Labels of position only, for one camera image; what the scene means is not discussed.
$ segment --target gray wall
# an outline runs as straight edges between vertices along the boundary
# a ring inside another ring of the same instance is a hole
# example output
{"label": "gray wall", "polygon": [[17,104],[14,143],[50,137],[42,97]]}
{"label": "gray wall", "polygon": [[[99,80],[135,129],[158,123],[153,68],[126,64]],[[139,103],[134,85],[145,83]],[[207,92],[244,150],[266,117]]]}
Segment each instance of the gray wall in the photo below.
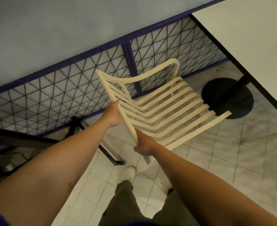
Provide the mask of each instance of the gray wall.
{"label": "gray wall", "polygon": [[0,0],[0,86],[212,0]]}

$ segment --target tabletop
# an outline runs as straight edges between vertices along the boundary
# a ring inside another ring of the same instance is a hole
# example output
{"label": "tabletop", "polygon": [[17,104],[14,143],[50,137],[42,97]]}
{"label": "tabletop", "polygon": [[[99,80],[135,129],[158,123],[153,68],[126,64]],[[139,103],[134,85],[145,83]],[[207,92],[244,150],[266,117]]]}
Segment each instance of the tabletop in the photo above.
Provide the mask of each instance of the tabletop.
{"label": "tabletop", "polygon": [[277,0],[225,0],[192,15],[277,102]]}

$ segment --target slatted chair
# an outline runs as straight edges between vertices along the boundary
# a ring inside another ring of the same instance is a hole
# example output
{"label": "slatted chair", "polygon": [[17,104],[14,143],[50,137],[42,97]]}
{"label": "slatted chair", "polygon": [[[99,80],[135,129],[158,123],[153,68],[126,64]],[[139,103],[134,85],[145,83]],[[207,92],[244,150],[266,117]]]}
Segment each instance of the slatted chair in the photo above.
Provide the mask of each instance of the slatted chair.
{"label": "slatted chair", "polygon": [[[171,64],[175,66],[168,83],[136,101],[131,98],[125,84],[146,79]],[[120,99],[119,113],[136,143],[138,136],[133,125],[145,134],[159,138],[158,143],[172,150],[231,115],[227,111],[216,117],[214,111],[209,111],[209,106],[203,104],[200,96],[180,76],[176,76],[179,65],[177,59],[169,59],[131,78],[116,78],[95,70],[111,101]],[[119,84],[123,92],[112,83]],[[145,160],[151,163],[154,158],[149,156]]]}

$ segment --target triangular pattern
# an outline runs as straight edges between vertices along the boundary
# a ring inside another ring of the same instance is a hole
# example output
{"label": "triangular pattern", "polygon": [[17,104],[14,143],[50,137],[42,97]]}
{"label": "triangular pattern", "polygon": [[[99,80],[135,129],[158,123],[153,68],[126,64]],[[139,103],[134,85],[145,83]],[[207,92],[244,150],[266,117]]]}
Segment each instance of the triangular pattern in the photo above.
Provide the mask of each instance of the triangular pattern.
{"label": "triangular pattern", "polygon": [[[130,77],[121,45],[0,94],[0,128],[38,135],[98,111],[110,101],[95,69]],[[136,95],[134,84],[127,84]]]}
{"label": "triangular pattern", "polygon": [[[190,18],[133,39],[131,49],[138,74],[147,72],[171,58],[176,58],[180,62],[179,76],[226,58]],[[166,83],[170,80],[172,72],[173,67],[169,66],[142,80],[142,91]]]}

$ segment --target forearm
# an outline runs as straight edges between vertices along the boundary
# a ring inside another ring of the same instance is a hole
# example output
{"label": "forearm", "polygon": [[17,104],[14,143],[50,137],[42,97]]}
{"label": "forearm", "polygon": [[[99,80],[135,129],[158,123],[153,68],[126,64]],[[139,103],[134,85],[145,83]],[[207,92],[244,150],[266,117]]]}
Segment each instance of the forearm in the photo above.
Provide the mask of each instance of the forearm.
{"label": "forearm", "polygon": [[156,144],[153,156],[200,225],[277,225],[277,218],[210,172]]}
{"label": "forearm", "polygon": [[108,128],[106,120],[98,120],[49,147],[0,183],[0,214],[11,225],[51,224]]}

